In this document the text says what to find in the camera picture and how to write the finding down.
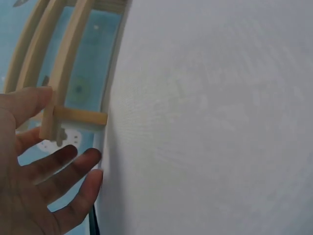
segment hand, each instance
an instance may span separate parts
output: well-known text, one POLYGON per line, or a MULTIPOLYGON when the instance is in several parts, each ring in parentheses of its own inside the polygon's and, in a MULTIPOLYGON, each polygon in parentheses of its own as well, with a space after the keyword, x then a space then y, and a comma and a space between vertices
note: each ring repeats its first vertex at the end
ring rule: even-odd
POLYGON ((83 222, 102 184, 101 170, 88 173, 101 154, 89 149, 63 170, 77 155, 74 146, 29 165, 18 156, 40 143, 39 128, 15 134, 16 128, 35 116, 50 101, 51 88, 27 88, 0 94, 0 234, 63 235, 83 222), (86 176, 76 197, 64 208, 50 212, 47 205, 63 196, 86 176))

